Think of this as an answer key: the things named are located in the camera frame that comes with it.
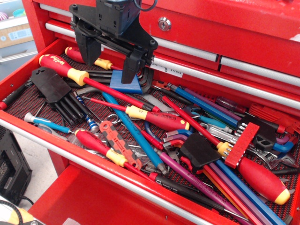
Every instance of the floor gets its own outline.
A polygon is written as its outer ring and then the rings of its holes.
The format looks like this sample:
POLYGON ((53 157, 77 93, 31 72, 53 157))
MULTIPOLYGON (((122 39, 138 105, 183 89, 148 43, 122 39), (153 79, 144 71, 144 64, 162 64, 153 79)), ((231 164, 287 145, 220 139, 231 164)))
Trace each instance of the floor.
MULTIPOLYGON (((36 202, 39 197, 57 178, 56 171, 50 159, 47 148, 14 133, 22 152, 32 169, 30 183, 24 196, 36 202)), ((19 208, 28 210, 31 204, 27 200, 21 200, 19 208)))

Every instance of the silver drawer handle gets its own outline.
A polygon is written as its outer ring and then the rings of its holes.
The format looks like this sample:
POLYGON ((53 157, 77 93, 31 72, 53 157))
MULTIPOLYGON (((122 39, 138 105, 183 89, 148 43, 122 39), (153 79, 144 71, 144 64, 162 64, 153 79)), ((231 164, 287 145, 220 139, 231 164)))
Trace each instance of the silver drawer handle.
POLYGON ((16 54, 16 55, 8 56, 5 58, 0 57, 0 63, 11 61, 11 60, 17 60, 17 59, 20 59, 20 58, 23 58, 26 56, 35 55, 37 53, 38 53, 37 51, 34 51, 34 52, 25 52, 25 53, 21 53, 21 54, 16 54))

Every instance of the red tool chest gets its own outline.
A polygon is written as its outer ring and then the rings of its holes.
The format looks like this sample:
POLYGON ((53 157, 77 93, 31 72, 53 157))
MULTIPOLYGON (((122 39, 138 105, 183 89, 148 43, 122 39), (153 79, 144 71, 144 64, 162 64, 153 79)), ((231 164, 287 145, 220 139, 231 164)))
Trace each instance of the red tool chest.
MULTIPOLYGON (((143 6, 152 4, 143 0, 143 6)), ((44 54, 62 55, 75 46, 70 28, 71 4, 81 2, 23 0, 39 54, 0 83, 0 99, 26 82, 40 67, 44 54)), ((154 79, 189 87, 208 96, 224 96, 246 107, 259 103, 299 119, 300 4, 275 0, 159 0, 140 23, 158 42, 151 68, 154 79), (159 22, 169 23, 162 30, 159 22)), ((102 58, 122 67, 125 56, 104 46, 102 58)), ((30 209, 46 224, 62 224, 68 217, 80 224, 236 224, 115 164, 92 155, 24 122, 16 115, 32 99, 0 111, 0 125, 50 150, 59 175, 30 209)), ((37 111, 41 104, 30 106, 37 111)), ((288 206, 273 206, 291 224, 300 222, 298 176, 288 206)))

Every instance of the allen key holder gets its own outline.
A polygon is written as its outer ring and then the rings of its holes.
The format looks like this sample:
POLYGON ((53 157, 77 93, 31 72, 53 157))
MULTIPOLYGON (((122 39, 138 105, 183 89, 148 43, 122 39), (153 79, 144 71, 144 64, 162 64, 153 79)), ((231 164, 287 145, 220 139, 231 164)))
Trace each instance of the allen key holder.
POLYGON ((92 117, 92 114, 72 94, 72 89, 54 70, 40 67, 32 72, 31 79, 46 98, 48 105, 56 109, 69 126, 84 119, 82 112, 92 117))

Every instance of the blue foam block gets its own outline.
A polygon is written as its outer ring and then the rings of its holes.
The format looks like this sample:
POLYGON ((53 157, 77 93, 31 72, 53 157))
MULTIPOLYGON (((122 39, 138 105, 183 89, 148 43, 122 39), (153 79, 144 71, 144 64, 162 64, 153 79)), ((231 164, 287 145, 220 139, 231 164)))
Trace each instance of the blue foam block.
POLYGON ((142 94, 143 92, 137 76, 134 77, 131 83, 124 84, 121 82, 122 72, 122 70, 114 70, 112 72, 112 79, 109 87, 122 93, 142 94))

